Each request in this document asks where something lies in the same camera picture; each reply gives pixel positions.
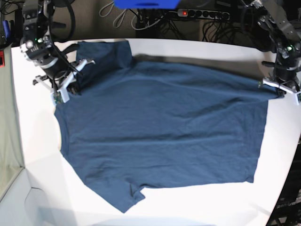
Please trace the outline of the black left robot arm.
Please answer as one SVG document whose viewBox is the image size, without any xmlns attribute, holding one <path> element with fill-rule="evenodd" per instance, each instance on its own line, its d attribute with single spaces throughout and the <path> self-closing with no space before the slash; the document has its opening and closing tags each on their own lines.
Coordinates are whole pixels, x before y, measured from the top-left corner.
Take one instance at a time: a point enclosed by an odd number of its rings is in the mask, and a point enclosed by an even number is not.
<svg viewBox="0 0 301 226">
<path fill-rule="evenodd" d="M 244 5 L 244 10 L 255 8 L 265 10 L 257 24 L 268 31 L 276 53 L 274 62 L 262 61 L 262 65 L 272 68 L 269 76 L 259 85 L 274 87 L 280 95 L 291 94 L 297 105 L 301 104 L 301 81 L 297 73 L 301 71 L 301 36 L 286 17 L 286 12 L 275 0 L 252 0 Z"/>
</svg>

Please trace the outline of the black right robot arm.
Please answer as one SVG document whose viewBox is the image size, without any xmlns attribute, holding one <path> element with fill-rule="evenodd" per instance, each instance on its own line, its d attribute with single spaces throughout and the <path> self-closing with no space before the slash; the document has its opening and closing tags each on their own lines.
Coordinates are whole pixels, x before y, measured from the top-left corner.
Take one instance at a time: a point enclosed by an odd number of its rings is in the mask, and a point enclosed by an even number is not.
<svg viewBox="0 0 301 226">
<path fill-rule="evenodd" d="M 45 75 L 38 75 L 33 85 L 50 81 L 50 89 L 54 95 L 62 94 L 63 90 L 74 95 L 80 94 L 79 79 L 84 61 L 70 63 L 67 55 L 79 50 L 79 44 L 71 44 L 64 50 L 59 50 L 55 42 L 67 42 L 74 34 L 76 27 L 75 14 L 71 0 L 27 0 L 22 9 L 24 24 L 20 49 L 25 58 L 40 67 Z M 66 38 L 58 38 L 53 34 L 56 28 L 65 28 L 64 23 L 55 22 L 53 15 L 55 8 L 66 7 L 70 19 L 71 30 Z"/>
</svg>

